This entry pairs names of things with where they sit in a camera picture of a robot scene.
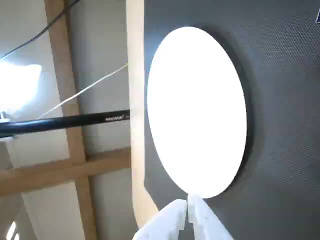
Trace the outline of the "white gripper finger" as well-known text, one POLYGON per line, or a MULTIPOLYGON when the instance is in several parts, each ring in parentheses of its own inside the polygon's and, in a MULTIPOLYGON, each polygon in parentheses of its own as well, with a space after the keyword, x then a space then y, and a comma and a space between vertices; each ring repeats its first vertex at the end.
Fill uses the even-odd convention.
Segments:
POLYGON ((195 240, 232 240, 233 237, 212 211, 197 195, 187 197, 188 221, 193 225, 195 240))
POLYGON ((133 236, 133 240, 178 240, 184 230, 187 201, 176 199, 160 210, 133 236))

